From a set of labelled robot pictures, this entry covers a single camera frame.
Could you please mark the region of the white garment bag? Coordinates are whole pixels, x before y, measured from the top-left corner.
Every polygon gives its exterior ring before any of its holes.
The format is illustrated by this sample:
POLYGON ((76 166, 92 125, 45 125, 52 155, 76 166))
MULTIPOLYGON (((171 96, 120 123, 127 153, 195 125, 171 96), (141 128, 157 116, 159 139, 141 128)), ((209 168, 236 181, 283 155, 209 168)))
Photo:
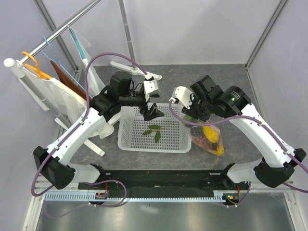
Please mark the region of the white garment bag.
POLYGON ((20 65, 17 66, 17 75, 20 83, 44 111, 51 109, 50 106, 45 104, 46 100, 48 100, 64 116, 62 119, 58 118, 59 124, 62 127, 68 129, 86 110, 86 100, 74 93, 56 78, 52 77, 49 80, 40 79, 34 71, 20 65), (41 98, 26 85, 24 82, 25 78, 42 93, 41 98))

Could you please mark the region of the mangosteen with green calyx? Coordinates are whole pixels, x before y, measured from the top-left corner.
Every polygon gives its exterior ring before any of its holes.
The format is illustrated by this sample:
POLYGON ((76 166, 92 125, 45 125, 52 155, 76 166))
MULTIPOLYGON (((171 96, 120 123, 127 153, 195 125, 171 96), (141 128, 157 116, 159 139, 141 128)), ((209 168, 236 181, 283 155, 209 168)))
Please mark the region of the mangosteen with green calyx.
MULTIPOLYGON (((184 116, 183 116, 183 120, 188 121, 188 122, 191 122, 191 121, 192 121, 192 118, 191 118, 189 115, 184 115, 184 116)), ((190 126, 190 124, 188 124, 188 123, 186 123, 186 122, 183 122, 183 124, 184 124, 185 126, 187 126, 187 127, 190 126)))

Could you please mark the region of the white plastic basket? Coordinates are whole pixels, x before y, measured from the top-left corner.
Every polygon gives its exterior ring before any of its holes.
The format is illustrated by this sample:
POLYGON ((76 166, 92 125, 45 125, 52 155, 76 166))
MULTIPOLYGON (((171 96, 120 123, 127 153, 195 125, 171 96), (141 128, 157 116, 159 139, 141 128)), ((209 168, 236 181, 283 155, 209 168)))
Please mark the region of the white plastic basket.
POLYGON ((165 115, 144 121, 138 107, 122 107, 118 130, 118 147, 125 151, 186 153, 191 149, 190 129, 176 119, 167 103, 158 103, 157 109, 165 115), (154 142, 154 134, 144 136, 142 133, 149 125, 161 125, 161 139, 154 142))

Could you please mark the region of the purple grape bunch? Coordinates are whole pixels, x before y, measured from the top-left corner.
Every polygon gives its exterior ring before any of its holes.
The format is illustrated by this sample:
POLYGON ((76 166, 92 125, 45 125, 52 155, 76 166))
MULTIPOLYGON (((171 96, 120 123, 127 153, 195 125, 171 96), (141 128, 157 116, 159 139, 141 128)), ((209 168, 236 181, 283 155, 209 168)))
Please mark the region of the purple grape bunch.
POLYGON ((211 151, 216 151, 218 146, 217 143, 210 142, 205 137, 192 137, 192 142, 202 149, 211 151))

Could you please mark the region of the clear zip top bag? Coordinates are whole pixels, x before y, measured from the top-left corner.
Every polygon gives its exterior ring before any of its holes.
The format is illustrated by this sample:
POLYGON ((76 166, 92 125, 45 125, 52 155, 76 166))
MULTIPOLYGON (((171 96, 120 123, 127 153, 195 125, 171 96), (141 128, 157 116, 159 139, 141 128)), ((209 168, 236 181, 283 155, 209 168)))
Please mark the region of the clear zip top bag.
POLYGON ((217 156, 224 154, 223 139, 220 129, 217 126, 198 127, 187 123, 183 123, 183 125, 190 129, 193 144, 217 156))

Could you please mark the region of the dark mangosteen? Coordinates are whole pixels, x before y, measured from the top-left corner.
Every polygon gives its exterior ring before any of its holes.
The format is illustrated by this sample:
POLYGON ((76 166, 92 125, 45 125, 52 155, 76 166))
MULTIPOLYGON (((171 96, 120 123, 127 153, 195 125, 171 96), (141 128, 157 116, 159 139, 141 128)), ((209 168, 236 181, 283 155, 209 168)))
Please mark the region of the dark mangosteen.
POLYGON ((201 139, 205 137, 204 131, 202 127, 194 127, 191 128, 191 137, 194 139, 201 139))

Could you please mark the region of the clear plastic garment cover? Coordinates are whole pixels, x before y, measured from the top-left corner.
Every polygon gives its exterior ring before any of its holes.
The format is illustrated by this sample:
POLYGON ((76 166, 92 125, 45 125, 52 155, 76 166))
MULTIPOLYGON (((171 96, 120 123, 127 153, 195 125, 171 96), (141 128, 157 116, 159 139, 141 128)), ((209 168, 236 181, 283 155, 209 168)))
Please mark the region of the clear plastic garment cover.
MULTIPOLYGON (((69 29, 69 33, 79 52, 79 56, 82 60, 82 63, 84 64, 84 67, 87 68, 91 60, 91 57, 86 50, 87 48, 86 40, 72 28, 69 29)), ((105 84, 99 78, 93 65, 91 65, 88 70, 87 82, 88 82, 88 93, 91 97, 98 95, 101 92, 101 90, 105 87, 105 84)), ((120 119, 120 117, 121 117, 121 113, 117 113, 113 118, 111 118, 108 121, 107 124, 104 124, 96 132, 94 132, 94 135, 99 135, 100 139, 104 139, 110 136, 115 130, 114 124, 120 119)))

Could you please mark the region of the orange hanger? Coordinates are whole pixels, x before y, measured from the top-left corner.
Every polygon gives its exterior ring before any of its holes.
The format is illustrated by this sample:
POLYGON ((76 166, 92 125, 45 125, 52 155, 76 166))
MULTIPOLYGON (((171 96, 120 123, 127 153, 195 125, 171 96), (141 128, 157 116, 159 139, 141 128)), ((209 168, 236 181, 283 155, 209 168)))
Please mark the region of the orange hanger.
POLYGON ((40 79, 46 79, 46 80, 49 80, 49 79, 52 78, 52 77, 49 76, 48 74, 46 74, 46 73, 44 73, 44 72, 41 71, 41 69, 39 68, 39 62, 38 62, 32 55, 30 55, 30 54, 29 54, 28 52, 26 52, 26 51, 22 51, 22 55, 27 56, 28 58, 30 58, 30 60, 32 60, 32 61, 35 63, 35 66, 29 65, 29 64, 27 64, 27 63, 25 63, 24 66, 25 66, 26 68, 29 68, 29 69, 31 69, 32 71, 34 71, 34 72, 37 74, 38 78, 40 78, 40 79))

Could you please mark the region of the rack pole with white foot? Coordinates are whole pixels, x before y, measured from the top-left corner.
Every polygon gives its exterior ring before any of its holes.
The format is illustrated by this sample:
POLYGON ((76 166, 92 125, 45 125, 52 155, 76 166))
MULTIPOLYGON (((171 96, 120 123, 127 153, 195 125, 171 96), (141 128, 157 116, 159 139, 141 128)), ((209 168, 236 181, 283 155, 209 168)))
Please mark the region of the rack pole with white foot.
MULTIPOLYGON (((129 26, 128 26, 127 15, 126 15, 126 11, 125 11, 124 1, 119 0, 118 3, 119 3, 121 16, 122 16, 126 41, 127 41, 127 45, 128 45, 128 52, 129 52, 131 60, 135 61, 135 55, 134 55, 133 45, 132 45, 132 41, 131 41, 131 36, 130 36, 130 31, 129 31, 129 26)), ((117 68, 117 69, 129 72, 129 73, 131 73, 132 75, 135 75, 135 76, 136 75, 144 76, 144 73, 135 64, 132 64, 132 66, 128 66, 128 65, 124 65, 124 64, 120 64, 120 63, 111 61, 110 65, 112 67, 117 68)))

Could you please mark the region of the yellow mango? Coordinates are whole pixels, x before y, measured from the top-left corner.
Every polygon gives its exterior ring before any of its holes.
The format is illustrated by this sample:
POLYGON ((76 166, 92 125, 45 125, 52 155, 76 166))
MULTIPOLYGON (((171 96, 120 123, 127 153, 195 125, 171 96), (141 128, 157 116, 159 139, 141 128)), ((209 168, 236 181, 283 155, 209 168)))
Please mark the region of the yellow mango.
POLYGON ((224 154, 224 147, 219 146, 216 150, 209 150, 210 153, 221 156, 224 154))
POLYGON ((220 130, 215 126, 204 126, 202 127, 205 137, 211 142, 211 143, 217 143, 219 140, 219 134, 220 130))

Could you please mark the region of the teal and white hanger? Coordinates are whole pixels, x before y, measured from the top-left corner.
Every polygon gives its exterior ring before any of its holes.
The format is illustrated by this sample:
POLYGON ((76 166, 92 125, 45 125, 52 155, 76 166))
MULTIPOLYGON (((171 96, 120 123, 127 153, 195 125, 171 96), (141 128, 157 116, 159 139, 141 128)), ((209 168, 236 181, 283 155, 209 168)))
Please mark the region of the teal and white hanger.
MULTIPOLYGON (((71 38, 73 39, 75 46, 78 50, 79 56, 85 68, 87 68, 91 56, 87 52, 87 48, 91 46, 91 44, 77 31, 72 28, 69 28, 69 33, 71 38)), ((96 96, 101 92, 101 90, 105 87, 105 84, 98 76, 93 65, 90 65, 88 74, 87 74, 87 83, 88 83, 88 93, 92 97, 96 96)))

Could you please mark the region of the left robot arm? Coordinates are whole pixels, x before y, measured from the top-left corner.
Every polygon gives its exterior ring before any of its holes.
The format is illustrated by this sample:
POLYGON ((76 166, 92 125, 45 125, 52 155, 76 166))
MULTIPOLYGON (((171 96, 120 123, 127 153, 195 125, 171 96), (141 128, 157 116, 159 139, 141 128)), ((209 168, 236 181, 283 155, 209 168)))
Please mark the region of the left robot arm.
POLYGON ((124 71, 112 75, 109 85, 94 96, 81 117, 56 141, 48 147, 38 146, 33 151, 38 173, 58 190, 69 185, 77 176, 77 167, 69 164, 77 149, 98 129, 108 122, 123 106, 138 107, 145 121, 163 117, 151 97, 159 97, 157 80, 146 78, 139 91, 134 89, 132 76, 124 71))

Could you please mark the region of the brown wooden hanger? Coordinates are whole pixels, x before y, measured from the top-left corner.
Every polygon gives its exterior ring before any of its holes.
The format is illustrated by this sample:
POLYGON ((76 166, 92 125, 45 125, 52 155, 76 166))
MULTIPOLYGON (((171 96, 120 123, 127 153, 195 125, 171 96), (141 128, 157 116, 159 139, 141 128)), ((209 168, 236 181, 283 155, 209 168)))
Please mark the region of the brown wooden hanger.
POLYGON ((55 72, 57 73, 60 82, 62 82, 64 85, 66 85, 67 87, 69 87, 69 89, 71 89, 72 91, 74 91, 76 94, 78 94, 81 98, 83 98, 84 100, 86 100, 86 94, 85 91, 78 86, 77 84, 75 84, 72 79, 64 73, 64 71, 54 62, 54 61, 50 61, 51 65, 53 66, 55 72))

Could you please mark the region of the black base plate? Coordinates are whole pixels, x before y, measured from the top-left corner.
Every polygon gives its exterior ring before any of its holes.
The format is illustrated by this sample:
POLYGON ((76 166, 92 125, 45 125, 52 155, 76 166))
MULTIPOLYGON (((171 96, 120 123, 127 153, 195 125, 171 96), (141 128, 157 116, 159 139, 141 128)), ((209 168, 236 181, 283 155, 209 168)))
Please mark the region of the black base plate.
POLYGON ((248 182, 233 183, 223 170, 105 170, 91 186, 79 183, 80 190, 107 190, 122 197, 210 197, 215 191, 244 192, 248 182))

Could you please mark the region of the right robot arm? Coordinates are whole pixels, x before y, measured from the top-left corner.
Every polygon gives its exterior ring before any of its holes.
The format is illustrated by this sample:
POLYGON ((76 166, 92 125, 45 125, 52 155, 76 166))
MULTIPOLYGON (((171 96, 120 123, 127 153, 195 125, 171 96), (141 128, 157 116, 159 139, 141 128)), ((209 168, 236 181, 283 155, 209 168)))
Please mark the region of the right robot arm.
POLYGON ((176 87, 173 97, 183 105, 182 113, 206 121, 214 114, 235 125, 259 150, 262 158, 245 164, 230 164, 220 177, 221 186, 232 189, 243 181, 259 181, 270 188, 285 184, 302 166, 306 152, 288 145, 268 125, 245 92, 231 86, 222 90, 210 76, 187 87, 176 87))

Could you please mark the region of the loose green grape leaves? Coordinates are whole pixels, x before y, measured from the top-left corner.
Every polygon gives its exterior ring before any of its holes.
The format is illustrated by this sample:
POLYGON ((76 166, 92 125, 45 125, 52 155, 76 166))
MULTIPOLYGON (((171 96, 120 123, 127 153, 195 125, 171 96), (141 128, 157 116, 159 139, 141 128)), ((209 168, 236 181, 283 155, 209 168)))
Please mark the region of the loose green grape leaves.
POLYGON ((162 126, 161 125, 149 125, 148 129, 146 131, 144 131, 142 134, 144 136, 146 135, 150 135, 150 134, 154 134, 154 142, 158 143, 161 139, 161 129, 162 126))

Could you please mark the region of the silver clothes rack rail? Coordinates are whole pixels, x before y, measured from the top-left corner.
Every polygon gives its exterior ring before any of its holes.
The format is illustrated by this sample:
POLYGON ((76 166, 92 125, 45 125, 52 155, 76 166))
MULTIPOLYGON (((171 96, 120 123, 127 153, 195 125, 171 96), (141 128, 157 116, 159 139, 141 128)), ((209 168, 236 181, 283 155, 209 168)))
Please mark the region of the silver clothes rack rail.
POLYGON ((37 45, 29 54, 33 57, 39 54, 43 49, 48 46, 48 42, 51 43, 54 40, 57 41, 60 48, 63 50, 64 54, 66 55, 66 58, 68 59, 69 63, 73 68, 76 68, 77 65, 75 64, 75 61, 72 58, 72 55, 69 53, 68 48, 66 47, 61 34, 65 32, 70 26, 72 26, 77 20, 79 20, 83 15, 85 15, 87 12, 89 12, 94 6, 96 6, 100 0, 91 0, 89 3, 87 3, 84 7, 82 7, 79 11, 77 11, 74 15, 72 15, 70 18, 68 18, 66 21, 64 21, 60 26, 55 27, 55 24, 47 10, 47 7, 45 6, 44 2, 42 0, 35 0, 34 1, 38 9, 41 11, 41 14, 43 16, 43 19, 47 20, 47 25, 51 26, 51 33, 46 38, 47 41, 42 40, 41 43, 37 45))

